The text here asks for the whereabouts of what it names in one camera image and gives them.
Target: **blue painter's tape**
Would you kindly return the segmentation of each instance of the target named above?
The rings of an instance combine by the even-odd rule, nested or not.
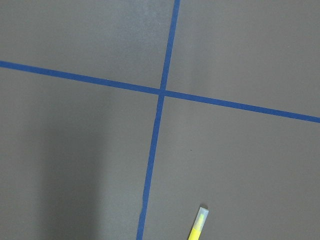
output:
[[[7,68],[7,69],[19,70],[19,71],[23,71],[23,72],[34,73],[34,74],[41,74],[41,75],[47,75],[47,76],[52,76],[52,77],[58,77],[58,78],[63,78],[63,79],[70,79],[70,80],[75,80],[75,81],[80,81],[80,82],[85,82],[85,83],[110,86],[110,87],[119,88],[119,89],[128,89],[128,90],[142,92],[142,93],[148,93],[148,94],[159,95],[159,93],[160,93],[159,89],[153,88],[153,87],[140,86],[140,85],[125,83],[125,82],[120,82],[120,81],[112,81],[112,80],[103,79],[103,78],[97,78],[97,77],[79,75],[79,74],[74,74],[74,73],[69,73],[69,72],[51,70],[51,69],[46,69],[46,68],[41,68],[41,67],[36,67],[36,66],[28,66],[28,65],[7,62],[7,61],[0,61],[0,67]]]
[[[243,104],[243,103],[238,103],[233,101],[219,100],[215,98],[197,96],[197,95],[186,94],[186,93],[175,92],[175,91],[166,90],[165,95],[171,98],[190,100],[190,101],[199,102],[199,103],[206,103],[206,104],[218,105],[218,106],[223,106],[223,107],[228,107],[233,109],[241,109],[241,110],[257,112],[262,114],[269,114],[269,115],[281,116],[285,118],[320,123],[320,117],[309,116],[309,115],[304,115],[304,114],[299,114],[299,113],[294,113],[289,111],[281,111],[281,110],[276,110],[276,109],[271,109],[271,108],[266,108],[261,106],[253,106],[253,105],[248,105],[248,104]]]
[[[175,34],[176,34],[176,28],[177,28],[179,6],[180,6],[180,0],[175,0],[173,5],[168,42],[166,44],[165,58],[164,58],[162,78],[161,78],[161,84],[160,84],[161,90],[165,90],[167,86],[172,49],[174,47],[174,40],[175,40]]]
[[[162,90],[162,89],[157,89],[153,87],[135,85],[135,84],[119,82],[119,81],[112,81],[108,79],[79,75],[79,74],[63,72],[63,71],[56,71],[56,70],[35,67],[35,66],[28,66],[28,65],[13,63],[13,62],[0,61],[0,68],[7,68],[7,69],[13,69],[13,70],[18,70],[23,72],[34,73],[34,74],[41,74],[41,75],[47,75],[47,76],[52,76],[57,78],[70,79],[70,80],[75,80],[75,81],[80,81],[85,83],[92,83],[92,84],[98,84],[98,85],[109,86],[114,88],[127,89],[127,90],[142,92],[142,93],[148,93],[148,94],[161,95],[162,93],[164,93],[165,96],[171,97],[171,98],[190,100],[190,101],[199,102],[199,103],[206,103],[206,104],[218,105],[218,106],[234,108],[234,109],[241,109],[241,110],[246,110],[251,112],[281,116],[284,118],[291,118],[291,119],[298,119],[298,120],[303,120],[308,122],[320,123],[320,117],[317,117],[317,116],[310,116],[310,115],[304,115],[304,114],[299,114],[294,112],[281,111],[281,110],[276,110],[272,108],[248,105],[248,104],[232,102],[232,101],[219,100],[215,98],[197,96],[197,95],[192,95],[187,93]]]
[[[176,27],[177,27],[179,6],[180,6],[180,0],[175,0],[174,4],[173,4],[170,31],[169,31],[169,36],[168,36],[168,42],[166,45],[164,63],[163,63],[163,70],[162,70],[162,77],[161,77],[161,84],[160,84],[160,91],[161,92],[159,93],[157,107],[156,107],[156,114],[155,114],[154,125],[153,125],[150,152],[149,152],[148,164],[147,164],[147,168],[146,168],[144,189],[143,189],[143,195],[142,195],[142,209],[141,209],[141,213],[139,216],[138,228],[137,228],[137,232],[136,232],[136,240],[142,240],[143,236],[144,236],[144,229],[145,229],[145,222],[146,222],[152,173],[153,173],[153,169],[154,169],[159,128],[160,128],[160,122],[161,122],[162,109],[163,109],[164,100],[165,100],[165,90],[166,90],[167,81],[168,81],[168,74],[169,74],[169,69],[170,69],[172,49],[174,46],[174,39],[175,39],[175,32],[176,32]]]

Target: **highlighter cap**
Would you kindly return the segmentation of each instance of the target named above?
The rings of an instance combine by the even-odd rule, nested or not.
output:
[[[202,228],[204,227],[205,221],[207,219],[209,210],[205,209],[203,207],[200,207],[198,215],[196,216],[196,219],[194,221],[194,225],[193,228],[198,230],[198,231],[202,231]]]

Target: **highlighter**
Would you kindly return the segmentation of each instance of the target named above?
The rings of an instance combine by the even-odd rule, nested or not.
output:
[[[208,216],[208,213],[209,213],[209,211],[207,209],[200,207],[188,240],[198,240],[199,239],[202,228],[204,227],[206,218]]]

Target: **gray surface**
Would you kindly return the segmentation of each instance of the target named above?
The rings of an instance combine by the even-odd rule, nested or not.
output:
[[[144,239],[318,240],[320,126],[167,98]]]
[[[156,96],[0,76],[0,239],[135,239]]]
[[[167,89],[320,116],[320,1],[181,1]]]
[[[173,1],[2,0],[0,59],[160,87]]]
[[[158,88],[173,0],[9,1],[0,60]],[[167,88],[320,116],[319,1],[182,0]],[[0,68],[0,239],[134,240],[157,96]],[[319,239],[320,125],[165,99],[145,240]]]

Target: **floor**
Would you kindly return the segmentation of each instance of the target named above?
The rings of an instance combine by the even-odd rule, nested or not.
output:
[[[2,1],[1,239],[319,239],[319,11]]]

